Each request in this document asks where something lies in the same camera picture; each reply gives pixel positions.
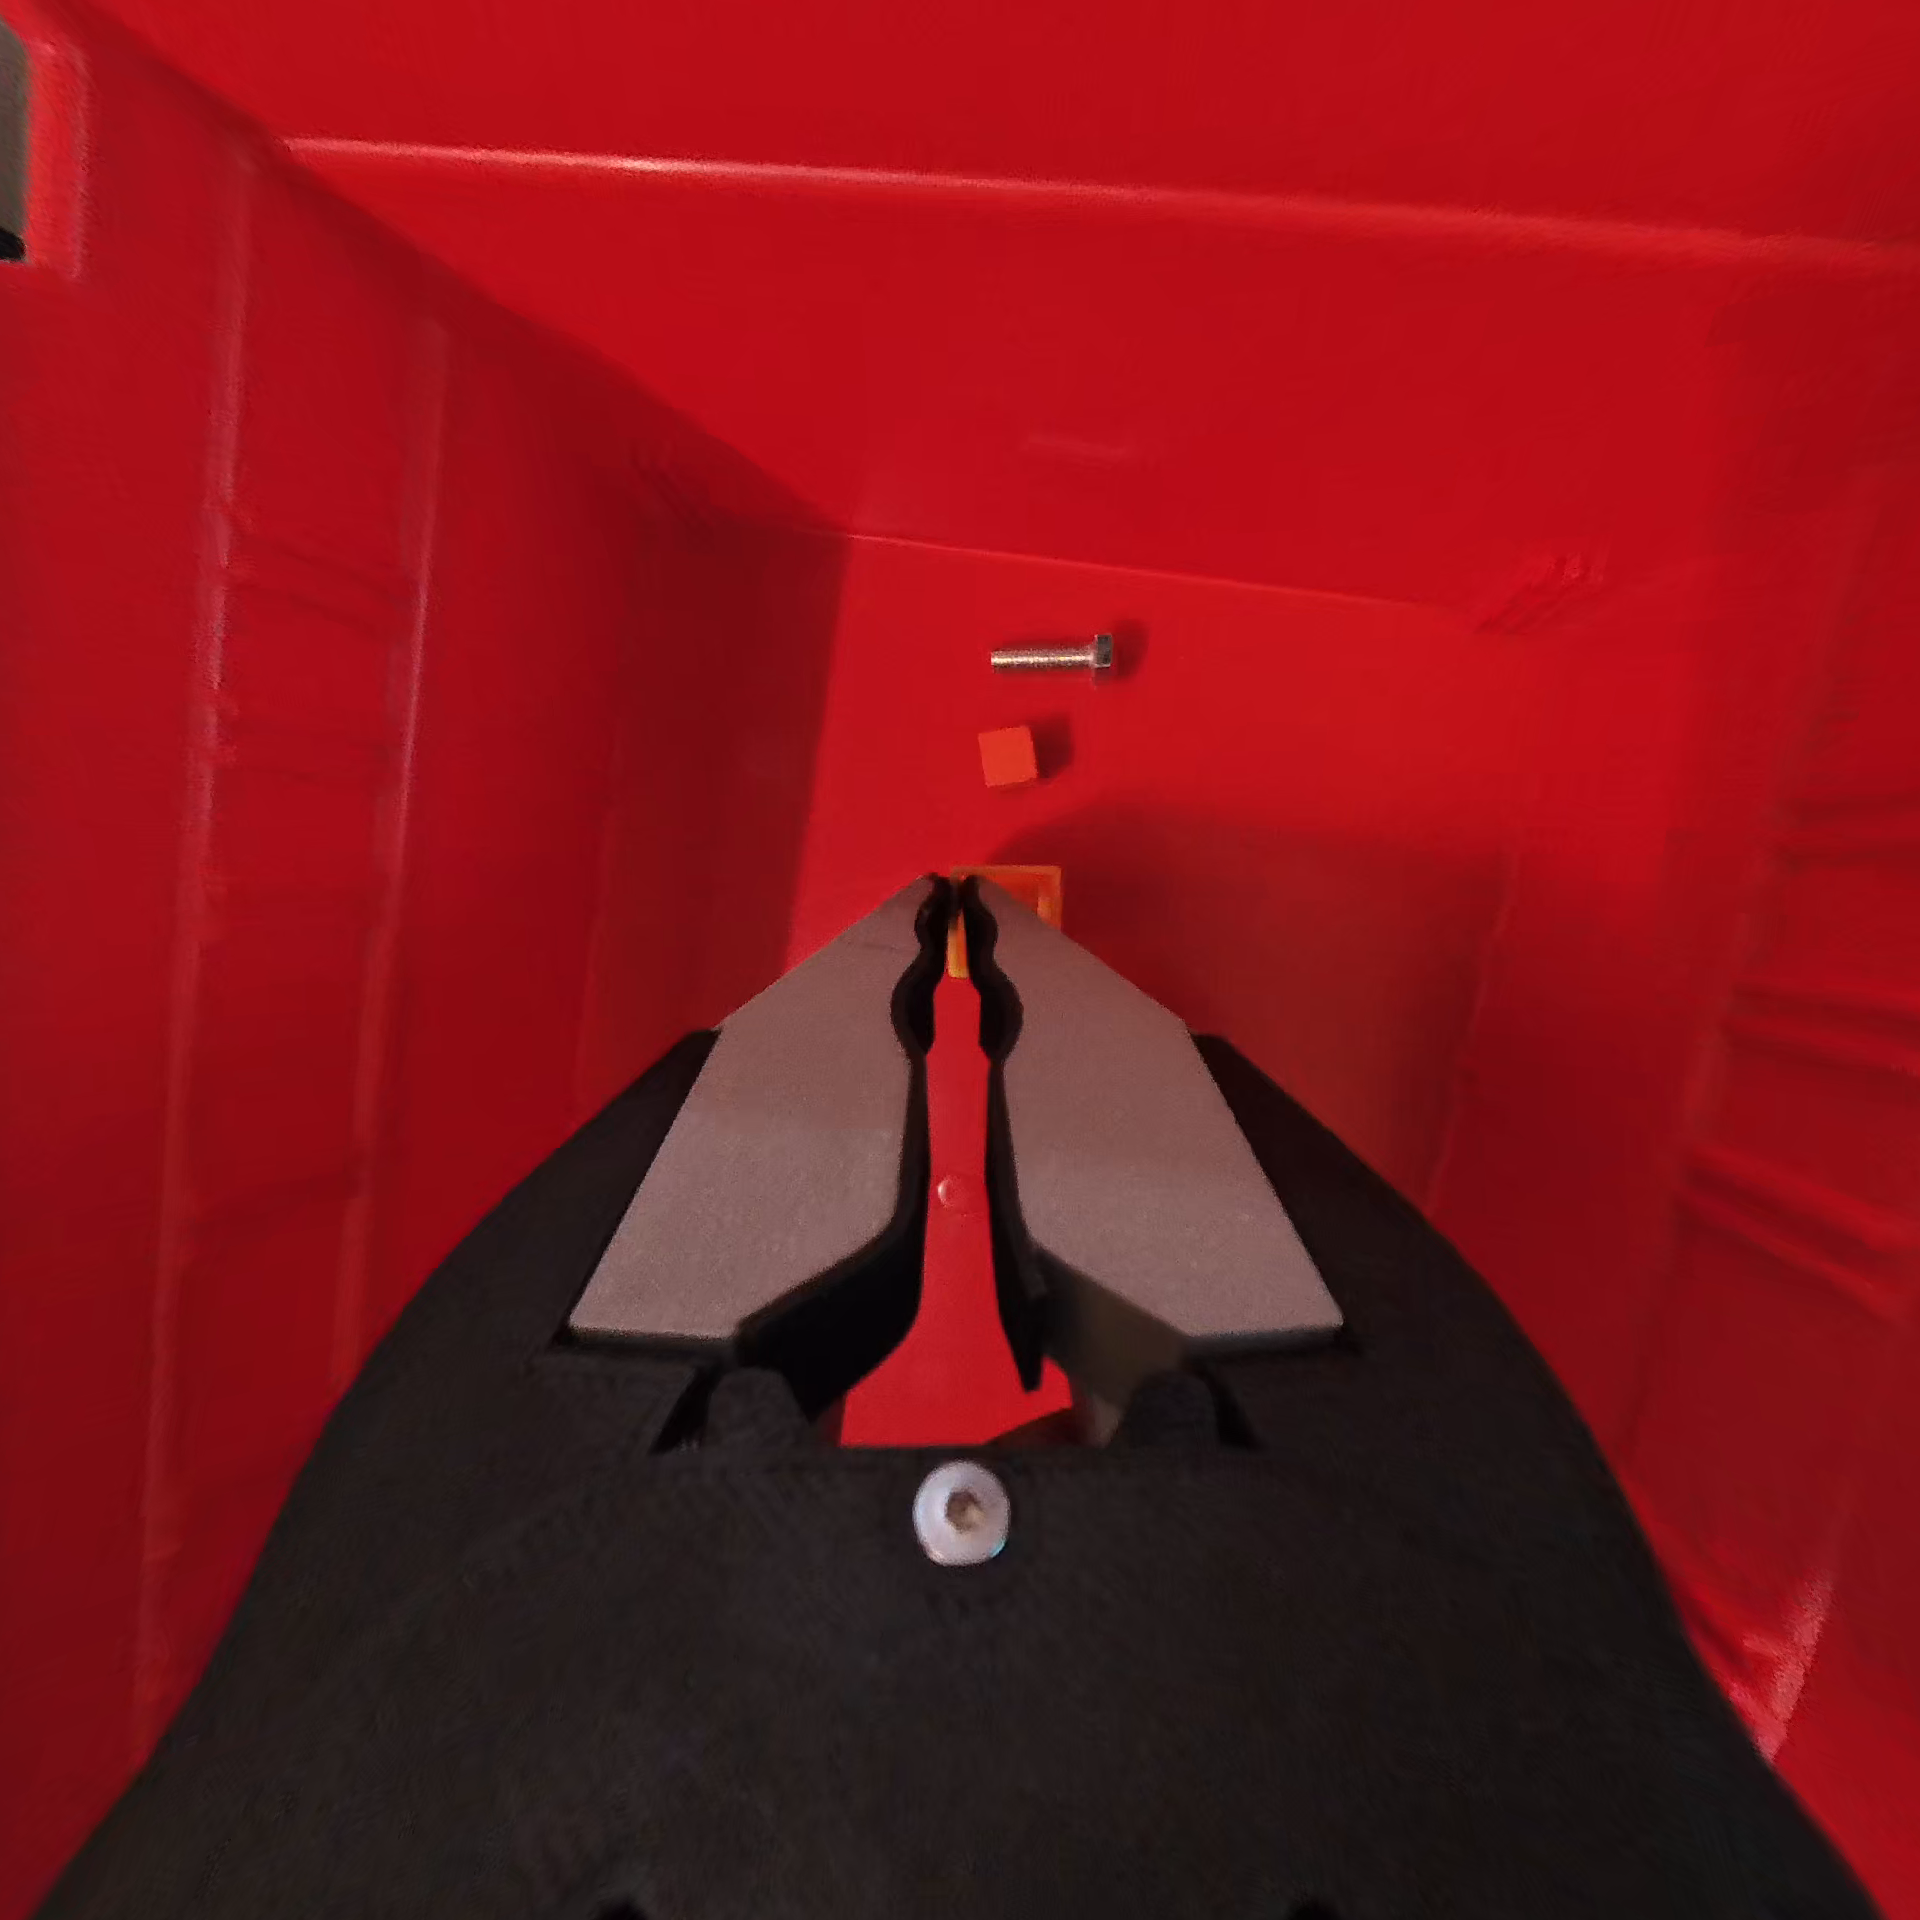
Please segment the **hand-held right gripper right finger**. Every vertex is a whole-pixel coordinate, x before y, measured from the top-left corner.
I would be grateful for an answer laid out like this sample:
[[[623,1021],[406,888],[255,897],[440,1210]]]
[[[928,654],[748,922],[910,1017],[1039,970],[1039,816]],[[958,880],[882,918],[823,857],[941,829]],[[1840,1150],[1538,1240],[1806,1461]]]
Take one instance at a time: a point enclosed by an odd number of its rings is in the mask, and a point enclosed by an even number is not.
[[[1152,1376],[1311,1353],[1346,1317],[1197,1038],[997,880],[960,883],[986,1064],[998,1330],[1120,1411]]]

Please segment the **small yellow cube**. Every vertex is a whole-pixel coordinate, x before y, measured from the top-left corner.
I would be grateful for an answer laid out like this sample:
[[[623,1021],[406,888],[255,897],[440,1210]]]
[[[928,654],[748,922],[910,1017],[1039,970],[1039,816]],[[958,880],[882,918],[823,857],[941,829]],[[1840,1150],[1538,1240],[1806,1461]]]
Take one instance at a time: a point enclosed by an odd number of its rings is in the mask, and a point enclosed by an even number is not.
[[[966,880],[985,880],[998,888],[1009,899],[1029,908],[1041,924],[1050,929],[1063,926],[1064,916],[1064,883],[1058,866],[1041,864],[997,864],[997,866],[954,866],[945,873],[953,888],[953,914],[945,934],[945,976],[969,979],[969,934],[958,893]]]

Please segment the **red plastic bin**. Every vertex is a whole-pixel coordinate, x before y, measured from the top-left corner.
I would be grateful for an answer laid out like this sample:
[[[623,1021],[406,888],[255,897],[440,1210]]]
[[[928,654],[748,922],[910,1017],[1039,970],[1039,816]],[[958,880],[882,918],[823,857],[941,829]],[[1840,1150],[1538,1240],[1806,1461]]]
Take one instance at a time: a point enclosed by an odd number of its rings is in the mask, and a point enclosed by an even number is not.
[[[4,4],[4,1915],[468,1228],[997,864],[1916,1915],[1916,4]]]

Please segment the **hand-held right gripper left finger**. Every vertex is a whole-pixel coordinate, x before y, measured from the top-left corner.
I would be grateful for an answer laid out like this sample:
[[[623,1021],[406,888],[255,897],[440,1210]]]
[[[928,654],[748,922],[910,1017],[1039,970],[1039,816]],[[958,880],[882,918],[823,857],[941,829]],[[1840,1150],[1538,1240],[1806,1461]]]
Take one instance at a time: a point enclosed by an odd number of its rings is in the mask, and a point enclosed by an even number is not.
[[[949,880],[924,875],[712,1028],[567,1317],[589,1346],[760,1370],[818,1418],[920,1310]]]

